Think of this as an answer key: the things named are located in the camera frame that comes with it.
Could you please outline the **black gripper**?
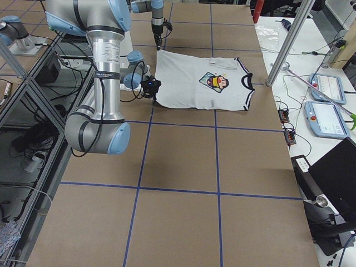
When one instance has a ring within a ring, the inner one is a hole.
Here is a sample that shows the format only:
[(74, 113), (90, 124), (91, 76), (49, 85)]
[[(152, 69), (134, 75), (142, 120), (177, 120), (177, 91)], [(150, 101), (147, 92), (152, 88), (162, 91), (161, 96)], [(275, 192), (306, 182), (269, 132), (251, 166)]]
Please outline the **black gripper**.
[(152, 100), (152, 104), (153, 104), (153, 105), (157, 105), (156, 94), (157, 94), (156, 91), (149, 91), (149, 92), (147, 93), (147, 97), (153, 99), (153, 100)]
[(154, 34), (155, 45), (157, 46), (157, 50), (161, 49), (162, 39), (161, 35), (163, 33), (163, 25), (152, 25), (152, 32)]

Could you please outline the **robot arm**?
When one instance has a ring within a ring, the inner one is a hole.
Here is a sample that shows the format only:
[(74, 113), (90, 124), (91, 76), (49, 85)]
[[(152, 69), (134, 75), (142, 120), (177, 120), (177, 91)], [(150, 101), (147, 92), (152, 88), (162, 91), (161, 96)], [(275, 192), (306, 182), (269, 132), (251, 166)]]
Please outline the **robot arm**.
[(121, 67), (120, 46), (131, 29), (128, 2), (47, 1), (46, 18), (57, 31), (86, 37), (93, 54), (94, 85), (66, 121), (67, 142), (83, 154), (123, 153), (131, 128), (120, 112), (120, 85), (141, 86), (142, 96), (152, 99), (161, 86), (139, 51), (131, 51), (127, 68)]
[(156, 49), (159, 51), (162, 45), (162, 33), (164, 27), (164, 1), (149, 0), (149, 1), (132, 1), (131, 9), (133, 13), (151, 12), (151, 28), (154, 34)]

